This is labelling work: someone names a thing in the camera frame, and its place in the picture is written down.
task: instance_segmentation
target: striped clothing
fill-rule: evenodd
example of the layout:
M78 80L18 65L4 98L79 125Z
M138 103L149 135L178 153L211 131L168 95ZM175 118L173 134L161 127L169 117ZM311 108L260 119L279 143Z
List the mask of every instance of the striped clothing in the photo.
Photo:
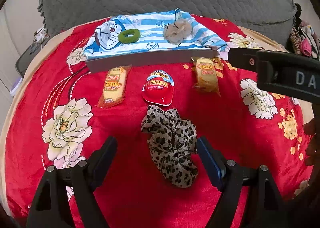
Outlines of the striped clothing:
M163 37L164 26L179 18L192 26L189 37L180 44L169 43ZM140 38L135 43L120 43L118 35L128 29L138 29ZM166 49L208 49L224 51L227 44L215 32L207 29L187 12L180 9L162 13L120 15L98 26L84 48L87 60L142 51Z

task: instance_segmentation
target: cardboard box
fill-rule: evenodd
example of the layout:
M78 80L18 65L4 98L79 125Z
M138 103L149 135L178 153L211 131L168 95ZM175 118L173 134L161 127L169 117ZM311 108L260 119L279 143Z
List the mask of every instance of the cardboard box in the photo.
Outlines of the cardboard box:
M191 57L213 58L218 54L217 51L211 49L145 51L89 60L86 61L86 64L91 73L98 73L130 64L132 66L143 66L189 63L191 62Z

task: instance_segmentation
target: white letter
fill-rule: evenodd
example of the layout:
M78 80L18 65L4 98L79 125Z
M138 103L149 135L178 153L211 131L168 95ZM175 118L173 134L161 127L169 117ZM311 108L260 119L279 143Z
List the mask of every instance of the white letter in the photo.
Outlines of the white letter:
M297 71L296 84L302 85L304 83L304 73Z
M308 87L310 87L311 85L313 86L313 89L316 89L316 79L314 75L311 76Z

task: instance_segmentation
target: leopard print fabric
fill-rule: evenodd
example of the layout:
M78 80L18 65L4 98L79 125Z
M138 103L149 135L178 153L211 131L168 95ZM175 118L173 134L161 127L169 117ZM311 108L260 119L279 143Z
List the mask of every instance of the leopard print fabric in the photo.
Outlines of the leopard print fabric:
M163 111L149 105L141 131L152 134L147 143L164 178L181 188L191 186L198 175L191 161L191 154L196 153L196 126L190 120L182 120L177 109Z

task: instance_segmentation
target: floral tablecloth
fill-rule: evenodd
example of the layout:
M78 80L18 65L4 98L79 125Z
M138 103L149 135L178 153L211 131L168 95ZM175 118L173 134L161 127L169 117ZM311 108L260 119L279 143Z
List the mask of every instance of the floral tablecloth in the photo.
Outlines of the floral tablecloth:
M227 20L194 17L231 46L260 48ZM5 148L6 195L15 218L25 221L49 165L72 167L112 135L118 152L94 193L110 227L205 227L220 193L198 155L192 156L199 170L192 186L175 187L153 164L148 135L140 131L147 112L141 90L157 69L175 82L168 108L190 119L198 137L205 135L226 158L243 166L267 165L287 199L307 186L304 180L311 169L303 158L310 137L303 133L298 100L258 89L256 73L234 68L221 58L215 58L221 97L192 88L196 77L191 63L166 64L133 67L124 101L108 109L97 107L107 72L91 74L82 48L103 22L77 27L34 73L16 108ZM242 190L233 227L240 224L247 191ZM67 192L75 224L82 227L72 188Z

